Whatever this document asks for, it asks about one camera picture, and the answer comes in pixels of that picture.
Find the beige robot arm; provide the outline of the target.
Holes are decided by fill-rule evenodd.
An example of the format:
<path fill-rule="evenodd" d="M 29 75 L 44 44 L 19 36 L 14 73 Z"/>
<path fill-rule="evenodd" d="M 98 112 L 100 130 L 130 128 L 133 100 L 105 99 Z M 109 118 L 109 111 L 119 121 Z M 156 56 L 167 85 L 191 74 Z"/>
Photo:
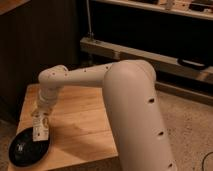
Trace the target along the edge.
<path fill-rule="evenodd" d="M 123 171 L 177 171 L 155 89 L 156 72 L 145 60 L 122 60 L 76 70 L 57 65 L 38 76 L 33 139 L 49 138 L 48 118 L 65 85 L 100 87 Z"/>

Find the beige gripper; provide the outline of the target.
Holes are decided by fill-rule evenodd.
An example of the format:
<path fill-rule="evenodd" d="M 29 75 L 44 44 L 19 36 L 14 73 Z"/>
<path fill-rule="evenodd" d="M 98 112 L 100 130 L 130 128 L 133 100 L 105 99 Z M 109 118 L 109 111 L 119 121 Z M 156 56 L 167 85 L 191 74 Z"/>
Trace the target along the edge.
<path fill-rule="evenodd" d="M 36 102 L 36 108 L 32 111 L 31 116 L 36 117 L 38 113 L 46 114 L 43 118 L 43 126 L 44 128 L 49 128 L 49 118 L 47 115 L 50 115 L 52 113 L 54 104 L 49 101 L 37 101 Z"/>

